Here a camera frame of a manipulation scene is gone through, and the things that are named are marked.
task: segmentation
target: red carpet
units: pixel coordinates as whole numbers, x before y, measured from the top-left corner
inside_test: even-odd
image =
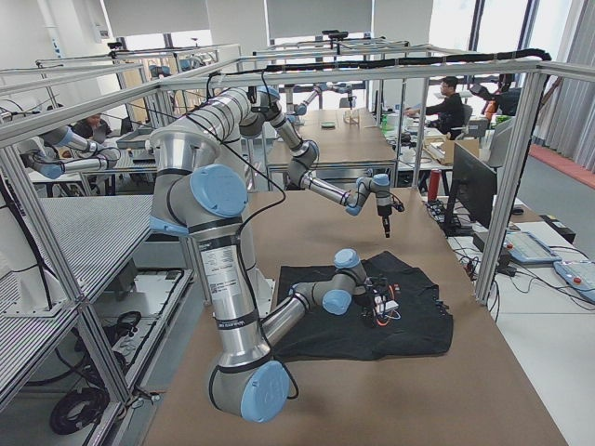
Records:
[[[545,163],[554,169],[562,172],[593,189],[595,189],[595,174],[589,172],[584,167],[574,163],[568,158],[564,158],[560,154],[556,153],[551,149],[531,144],[529,154],[537,160]]]

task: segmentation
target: computer monitor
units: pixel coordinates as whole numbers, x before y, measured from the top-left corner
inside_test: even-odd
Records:
[[[461,226],[457,224],[456,200],[469,211],[471,220],[478,221],[488,228],[492,219],[492,203],[496,192],[496,172],[455,142],[453,180],[443,222],[446,236],[470,233],[470,229],[461,230]]]

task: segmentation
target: wooden tabletop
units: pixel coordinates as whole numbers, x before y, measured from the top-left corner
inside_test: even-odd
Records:
[[[419,194],[394,192],[406,210],[391,217],[389,239],[373,203],[352,217],[311,192],[288,192],[283,204],[253,221],[258,265],[277,279],[282,265],[330,265],[341,248],[361,258],[388,250],[439,284],[455,321],[450,350],[437,357],[291,362],[299,398],[269,423],[253,424],[208,401],[205,380],[220,342],[207,308],[145,445],[566,444],[487,309],[473,298]],[[251,209],[277,197],[252,194]]]
[[[311,139],[320,148],[318,165],[374,163],[394,160],[392,146],[376,127],[376,122],[366,109],[357,109],[360,124],[349,125],[343,121],[348,109],[313,110],[303,120],[305,124],[297,131],[304,139]],[[321,123],[335,123],[335,128],[322,128]],[[268,155],[269,165],[287,165],[291,161],[291,150],[282,141],[275,141]]]

